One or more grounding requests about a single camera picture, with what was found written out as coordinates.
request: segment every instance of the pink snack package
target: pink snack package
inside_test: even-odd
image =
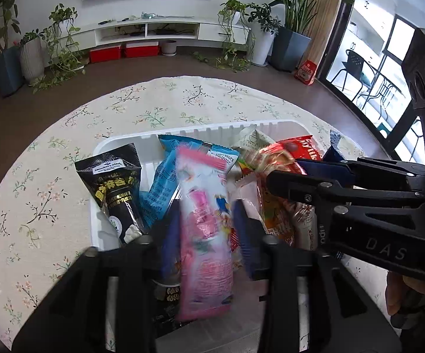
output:
[[[177,319],[217,316],[232,300],[231,214],[226,161],[178,147],[181,298]]]

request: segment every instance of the brown floor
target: brown floor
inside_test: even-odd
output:
[[[204,54],[213,49],[200,49]],[[32,94],[24,86],[13,96],[0,99],[0,181],[16,158],[48,126],[101,95],[124,86],[161,76],[204,76],[234,81],[283,98],[350,136],[373,158],[387,158],[362,122],[319,82],[305,86],[291,74],[272,67],[252,66],[234,73],[215,69],[190,56],[191,48],[179,48],[176,57],[122,59],[88,65],[79,75],[47,91]]]

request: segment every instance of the beige curtain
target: beige curtain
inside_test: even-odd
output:
[[[301,59],[301,64],[310,60],[319,66],[332,33],[339,7],[340,0],[318,0],[314,10],[317,15],[312,19],[304,33],[312,41]]]

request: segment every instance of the floral pattern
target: floral pattern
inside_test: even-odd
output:
[[[21,325],[72,261],[91,245],[90,195],[74,163],[104,139],[204,124],[292,119],[329,144],[332,127],[280,98],[235,82],[197,76],[160,78],[91,101],[47,128],[23,151],[0,184],[0,339],[11,345]],[[363,153],[343,136],[349,159]],[[384,307],[385,271],[356,259],[348,269]],[[256,350],[258,334],[224,347]],[[112,332],[107,348],[114,350]]]

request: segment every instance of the sliding glass door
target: sliding glass door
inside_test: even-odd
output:
[[[346,28],[342,21],[334,31],[335,55],[323,62],[320,81],[358,115],[390,156],[425,163],[420,120],[401,68],[415,29],[425,28],[425,0],[355,0]],[[332,53],[332,46],[327,50]]]

